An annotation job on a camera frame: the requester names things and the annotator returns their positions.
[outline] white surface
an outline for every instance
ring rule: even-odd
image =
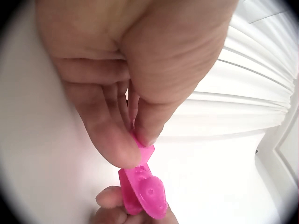
[[[279,0],[245,0],[244,6],[248,12],[247,21],[249,23],[287,10]]]
[[[288,164],[291,166],[291,169],[295,173],[298,182],[298,158],[299,158],[299,143],[298,143],[298,132],[299,124],[298,124],[298,117],[293,124],[292,129],[290,130],[288,136],[279,147],[279,151],[281,151],[282,155],[285,157]]]
[[[233,17],[220,60],[165,126],[149,165],[180,224],[279,219],[255,168],[263,133],[254,130],[283,121],[298,68],[272,43]],[[0,105],[2,179],[15,210],[38,224],[87,223],[96,194],[118,185],[117,168],[97,153],[65,99],[32,7],[2,45]],[[254,132],[227,135],[244,131]]]

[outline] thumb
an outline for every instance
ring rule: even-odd
[[[144,146],[154,144],[164,124],[180,104],[180,101],[162,104],[148,103],[140,98],[138,102],[138,114],[135,120],[135,134],[137,139]]]

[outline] pink plastic object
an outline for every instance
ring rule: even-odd
[[[131,215],[145,211],[154,219],[163,219],[166,215],[167,202],[162,181],[153,176],[147,161],[154,152],[154,146],[144,147],[133,136],[140,152],[141,162],[134,169],[118,171],[123,203]]]

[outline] finger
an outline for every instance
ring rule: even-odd
[[[117,167],[135,167],[141,159],[138,146],[130,134],[119,128],[111,117],[102,87],[90,84],[90,82],[110,82],[109,79],[102,76],[111,76],[112,80],[118,80],[119,76],[127,78],[122,74],[125,67],[123,61],[109,61],[109,65],[79,59],[70,62],[56,60],[55,62],[62,76],[66,94],[77,109],[97,150],[106,160]]]
[[[62,79],[74,83],[110,85],[129,79],[124,60],[53,59]]]
[[[128,110],[128,105],[126,100],[126,91],[128,89],[128,85],[129,85],[128,80],[117,83],[119,112],[123,119],[125,127],[127,128],[127,130],[130,130],[131,127],[130,127],[129,110]]]
[[[102,156],[117,167],[135,167],[141,159],[138,146],[111,118],[102,88],[95,84],[65,83],[65,89]]]
[[[128,216],[124,224],[144,224],[144,223],[152,223],[152,222],[151,222],[151,218],[144,211],[142,211],[137,215]]]
[[[130,122],[133,125],[138,112],[138,101],[139,101],[139,95],[135,91],[134,86],[130,81],[129,92],[128,92],[128,107],[129,107]]]
[[[108,86],[103,86],[103,94],[105,97],[105,101],[111,116],[111,119],[122,129],[125,131],[125,125],[123,119],[120,114],[120,110],[118,107],[118,86],[117,83],[113,83]]]
[[[100,208],[92,224],[124,224],[128,215],[121,208]]]
[[[121,188],[109,186],[96,196],[96,201],[102,208],[115,208],[123,206]]]

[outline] curtain fold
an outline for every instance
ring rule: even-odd
[[[235,14],[218,60],[161,136],[227,135],[280,125],[298,82],[291,23],[286,15],[269,17],[263,23],[268,28],[260,29]]]

